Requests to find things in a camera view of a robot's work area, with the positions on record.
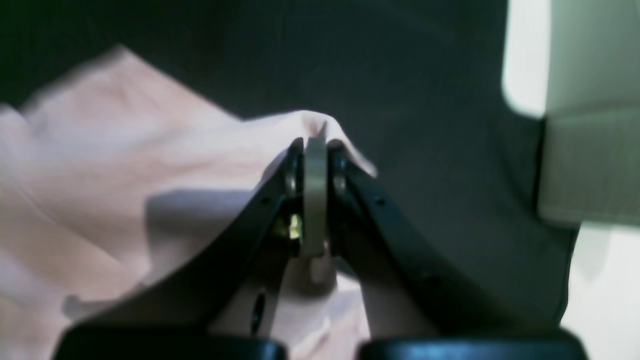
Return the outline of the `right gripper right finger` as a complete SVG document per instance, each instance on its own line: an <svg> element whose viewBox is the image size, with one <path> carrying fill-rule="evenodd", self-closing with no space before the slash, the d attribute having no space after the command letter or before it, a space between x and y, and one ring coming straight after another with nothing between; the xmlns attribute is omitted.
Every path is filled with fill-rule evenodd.
<svg viewBox="0 0 640 360"><path fill-rule="evenodd" d="M506 309L439 253L342 141L327 144L330 249L354 271L370 341L359 360L585 360L556 325Z"/></svg>

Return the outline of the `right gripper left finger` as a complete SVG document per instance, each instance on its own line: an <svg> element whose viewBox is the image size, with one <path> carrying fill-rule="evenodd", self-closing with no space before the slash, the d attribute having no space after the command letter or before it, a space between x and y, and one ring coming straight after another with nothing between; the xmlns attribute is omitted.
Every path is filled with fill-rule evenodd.
<svg viewBox="0 0 640 360"><path fill-rule="evenodd" d="M321 258L328 170L322 137L295 139L275 173L199 255L66 331L56 360L285 360L268 335L290 258Z"/></svg>

